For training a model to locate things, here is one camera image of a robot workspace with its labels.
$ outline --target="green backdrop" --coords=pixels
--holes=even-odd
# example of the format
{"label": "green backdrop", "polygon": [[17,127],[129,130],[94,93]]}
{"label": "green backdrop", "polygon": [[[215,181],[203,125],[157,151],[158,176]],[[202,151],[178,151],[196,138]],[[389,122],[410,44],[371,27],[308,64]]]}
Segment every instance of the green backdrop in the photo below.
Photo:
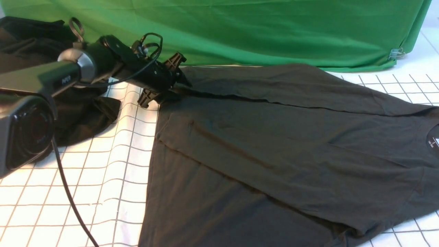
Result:
{"label": "green backdrop", "polygon": [[165,59],[186,65],[307,63],[339,72],[394,66],[413,49],[431,0],[0,0],[6,15],[77,17],[87,41],[114,34],[127,45],[164,38]]}

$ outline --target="black fabric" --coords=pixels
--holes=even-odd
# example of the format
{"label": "black fabric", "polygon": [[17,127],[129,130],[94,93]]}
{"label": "black fabric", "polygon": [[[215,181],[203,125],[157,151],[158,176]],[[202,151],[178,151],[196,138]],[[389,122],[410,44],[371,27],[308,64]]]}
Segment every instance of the black fabric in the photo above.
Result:
{"label": "black fabric", "polygon": [[140,247],[353,247],[439,209],[439,108],[318,68],[185,68]]}
{"label": "black fabric", "polygon": [[[63,21],[41,22],[16,17],[0,19],[0,73],[57,61],[76,37]],[[73,145],[104,131],[118,117],[119,100],[102,97],[107,88],[69,88],[57,95],[58,146]],[[51,149],[40,156],[45,158]]]}

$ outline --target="white grid mat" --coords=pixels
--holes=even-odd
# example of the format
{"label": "white grid mat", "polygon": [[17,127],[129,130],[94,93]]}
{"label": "white grid mat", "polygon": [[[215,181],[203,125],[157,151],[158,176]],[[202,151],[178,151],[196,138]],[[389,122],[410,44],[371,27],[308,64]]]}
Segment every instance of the white grid mat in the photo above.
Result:
{"label": "white grid mat", "polygon": [[[416,47],[391,70],[335,74],[415,104],[439,106],[439,0]],[[78,210],[101,246],[137,246],[158,106],[137,107],[140,89],[109,90],[122,100],[118,121],[81,144],[60,148]],[[91,247],[62,187],[54,155],[0,181],[0,247]],[[439,212],[389,229],[361,247],[439,247]]]}

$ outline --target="wire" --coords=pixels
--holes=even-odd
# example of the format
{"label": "wire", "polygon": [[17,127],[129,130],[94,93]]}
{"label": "wire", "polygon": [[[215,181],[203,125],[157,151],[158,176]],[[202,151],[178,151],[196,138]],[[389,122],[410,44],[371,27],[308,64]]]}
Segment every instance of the wire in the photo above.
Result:
{"label": "wire", "polygon": [[[74,23],[78,26],[81,33],[76,30],[75,26],[73,25]],[[70,27],[73,34],[78,38],[78,42],[84,43],[84,27],[82,26],[81,22],[77,18],[72,17],[68,22],[68,26]]]}
{"label": "wire", "polygon": [[84,221],[82,220],[81,216],[79,215],[78,209],[76,208],[75,202],[73,201],[72,194],[70,193],[70,190],[68,189],[67,180],[65,179],[64,169],[62,168],[61,157],[59,155],[58,145],[56,144],[55,137],[52,138],[52,147],[55,151],[56,161],[58,163],[59,175],[61,176],[62,185],[64,186],[65,193],[67,194],[67,198],[68,198],[68,201],[70,202],[70,205],[72,206],[73,212],[75,213],[76,218],[79,221],[79,224],[84,229],[87,236],[90,238],[90,241],[93,243],[94,247],[99,247],[96,240],[93,238],[90,231],[85,226]]}
{"label": "wire", "polygon": [[147,34],[145,34],[142,37],[142,39],[141,39],[142,43],[143,43],[143,41],[145,40],[145,38],[148,35],[153,35],[153,36],[159,37],[160,38],[160,44],[159,44],[159,47],[157,48],[157,50],[154,51],[154,53],[153,53],[153,54],[155,54],[155,56],[143,68],[141,68],[137,72],[133,73],[131,76],[129,76],[129,77],[125,78],[125,79],[122,79],[122,80],[117,80],[117,81],[107,82],[107,83],[96,83],[96,84],[81,83],[81,82],[79,82],[79,83],[76,83],[75,85],[76,86],[82,86],[82,87],[108,87],[108,86],[111,86],[111,85],[114,85],[114,84],[118,84],[118,83],[130,80],[130,79],[136,77],[137,75],[139,75],[140,73],[142,73],[146,68],[148,68],[149,66],[151,66],[151,64],[153,64],[153,63],[155,63],[157,61],[157,59],[160,57],[160,54],[162,53],[162,47],[163,47],[163,37],[161,35],[159,35],[159,34],[156,34],[156,33],[147,33]]}

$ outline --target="black t-shirt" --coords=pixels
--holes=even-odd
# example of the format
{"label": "black t-shirt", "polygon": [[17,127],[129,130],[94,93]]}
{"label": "black t-shirt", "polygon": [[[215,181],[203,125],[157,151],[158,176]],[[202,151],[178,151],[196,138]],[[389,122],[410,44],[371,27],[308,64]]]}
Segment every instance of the black t-shirt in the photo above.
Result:
{"label": "black t-shirt", "polygon": [[438,107],[307,65],[184,73],[141,247],[356,246],[439,209]]}

